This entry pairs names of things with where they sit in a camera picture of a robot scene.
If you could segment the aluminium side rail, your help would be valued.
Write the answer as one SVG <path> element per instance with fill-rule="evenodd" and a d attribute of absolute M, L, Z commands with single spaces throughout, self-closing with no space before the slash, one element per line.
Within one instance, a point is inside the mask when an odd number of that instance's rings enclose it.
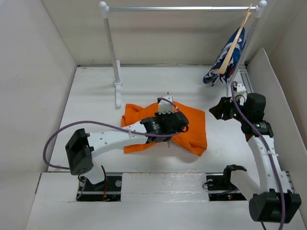
<path fill-rule="evenodd" d="M 249 79 L 249 75 L 248 75 L 248 70 L 246 68 L 246 65 L 243 64 L 239 67 L 239 71 L 240 71 L 240 75 L 242 78 L 242 82 L 245 85 L 245 88 L 247 90 L 247 93 L 253 93 L 253 88 L 252 88 L 252 84 L 251 81 Z"/>

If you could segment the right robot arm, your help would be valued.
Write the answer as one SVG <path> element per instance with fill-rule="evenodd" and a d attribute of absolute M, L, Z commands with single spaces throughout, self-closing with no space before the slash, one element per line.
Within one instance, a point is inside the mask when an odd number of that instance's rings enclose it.
<path fill-rule="evenodd" d="M 257 184 L 243 166 L 228 165 L 222 176 L 223 186 L 235 187 L 241 192 L 248 201 L 253 221 L 279 223 L 282 228 L 292 220 L 302 201 L 300 195 L 293 192 L 286 172 L 279 165 L 272 127 L 263 119 L 265 107 L 265 96 L 247 93 L 242 83 L 234 81 L 231 96 L 222 97 L 209 111 L 217 120 L 234 119 L 241 124 L 260 180 Z"/>

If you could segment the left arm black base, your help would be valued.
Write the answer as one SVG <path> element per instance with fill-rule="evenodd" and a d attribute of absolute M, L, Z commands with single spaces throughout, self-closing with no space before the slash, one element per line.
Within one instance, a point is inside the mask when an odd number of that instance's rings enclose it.
<path fill-rule="evenodd" d="M 121 200 L 121 174 L 108 174 L 107 180 L 93 185 L 86 180 L 84 186 L 84 176 L 78 176 L 79 187 L 76 200 L 81 202 L 118 202 Z"/>

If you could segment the orange trousers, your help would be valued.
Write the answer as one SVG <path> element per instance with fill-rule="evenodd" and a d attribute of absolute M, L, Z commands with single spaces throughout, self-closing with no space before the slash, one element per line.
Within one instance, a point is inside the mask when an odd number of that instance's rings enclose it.
<path fill-rule="evenodd" d="M 187 117 L 189 121 L 189 130 L 174 136 L 172 140 L 180 147 L 191 153 L 201 156 L 207 149 L 207 138 L 205 128 L 205 112 L 193 107 L 186 106 L 175 101 L 175 105 Z M 145 108 L 128 103 L 126 104 L 125 113 L 121 119 L 121 126 L 132 125 L 144 118 L 154 116 L 158 111 L 158 103 L 155 102 Z"/>

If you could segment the wooden clothes hanger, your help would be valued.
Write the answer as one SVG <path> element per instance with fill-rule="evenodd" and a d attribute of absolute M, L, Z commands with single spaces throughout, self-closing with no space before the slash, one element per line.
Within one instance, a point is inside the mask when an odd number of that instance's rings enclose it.
<path fill-rule="evenodd" d="M 231 57 L 232 57 L 232 54 L 233 54 L 234 49 L 236 47 L 236 44 L 238 42 L 239 36 L 240 36 L 240 34 L 241 34 L 241 32 L 242 32 L 242 30 L 244 28 L 245 23 L 247 22 L 249 16 L 251 15 L 251 13 L 250 13 L 250 8 L 251 7 L 252 7 L 252 4 L 249 6 L 249 8 L 247 10 L 247 13 L 246 13 L 246 16 L 245 16 L 244 20 L 242 21 L 242 23 L 241 23 L 241 25 L 240 25 L 240 27 L 238 29 L 237 34 L 234 37 L 232 45 L 230 46 L 230 48 L 228 50 L 228 53 L 227 53 L 226 57 L 223 60 L 223 63 L 221 64 L 220 68 L 218 69 L 218 72 L 220 74 L 225 74 L 225 72 L 226 72 L 227 66 L 228 66 L 228 64 L 229 64 L 229 62 L 231 60 Z"/>

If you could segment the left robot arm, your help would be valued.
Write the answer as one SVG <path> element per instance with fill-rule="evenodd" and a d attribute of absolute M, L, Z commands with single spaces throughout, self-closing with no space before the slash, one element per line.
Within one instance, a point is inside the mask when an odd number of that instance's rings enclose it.
<path fill-rule="evenodd" d="M 173 103 L 170 95 L 157 99 L 158 111 L 131 125 L 109 125 L 110 131 L 87 133 L 76 130 L 65 146 L 71 175 L 83 176 L 96 190 L 102 190 L 107 178 L 95 169 L 93 158 L 111 150 L 131 145 L 168 142 L 173 136 L 187 132 L 189 121 Z"/>

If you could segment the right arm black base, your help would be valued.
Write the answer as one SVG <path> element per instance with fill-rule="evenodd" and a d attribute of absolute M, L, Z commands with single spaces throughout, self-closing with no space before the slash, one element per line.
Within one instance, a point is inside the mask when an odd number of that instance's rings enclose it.
<path fill-rule="evenodd" d="M 203 189 L 208 192 L 209 201 L 246 201 L 241 192 L 222 173 L 207 173 Z"/>

